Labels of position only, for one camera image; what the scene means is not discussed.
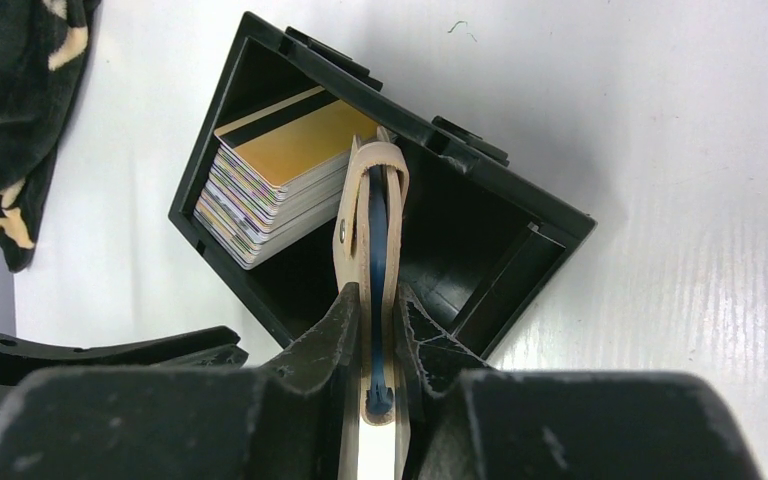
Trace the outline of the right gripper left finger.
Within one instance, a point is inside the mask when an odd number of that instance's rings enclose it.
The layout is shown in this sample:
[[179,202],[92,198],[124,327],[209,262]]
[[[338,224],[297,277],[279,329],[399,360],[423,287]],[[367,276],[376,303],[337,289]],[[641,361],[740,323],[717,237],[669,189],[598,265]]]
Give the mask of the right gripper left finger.
[[342,288],[324,317],[263,369],[265,479],[355,479],[362,302]]

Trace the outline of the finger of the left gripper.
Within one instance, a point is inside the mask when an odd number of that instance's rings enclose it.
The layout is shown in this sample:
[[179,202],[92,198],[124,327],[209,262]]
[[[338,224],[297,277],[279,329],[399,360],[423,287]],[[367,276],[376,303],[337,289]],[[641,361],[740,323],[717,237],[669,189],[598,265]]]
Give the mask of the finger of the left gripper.
[[249,358],[225,326],[112,346],[55,346],[0,333],[0,405],[29,374],[59,366],[231,366]]

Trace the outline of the black plastic tray box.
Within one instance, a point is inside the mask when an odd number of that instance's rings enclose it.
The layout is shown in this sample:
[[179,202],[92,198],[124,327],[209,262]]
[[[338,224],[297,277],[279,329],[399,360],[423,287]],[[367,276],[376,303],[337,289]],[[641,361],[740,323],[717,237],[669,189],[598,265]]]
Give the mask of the black plastic tray box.
[[365,349],[381,353],[405,284],[480,357],[595,227],[503,151],[411,113],[349,57],[253,13],[169,217],[282,346],[356,282]]

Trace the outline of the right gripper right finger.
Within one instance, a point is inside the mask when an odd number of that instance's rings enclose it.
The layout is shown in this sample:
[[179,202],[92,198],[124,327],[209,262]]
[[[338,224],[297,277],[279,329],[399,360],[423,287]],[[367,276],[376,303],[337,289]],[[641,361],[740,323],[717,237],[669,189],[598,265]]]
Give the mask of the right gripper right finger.
[[393,311],[396,479],[430,479],[447,471],[458,431],[462,372],[488,364],[441,327],[413,289],[398,285]]

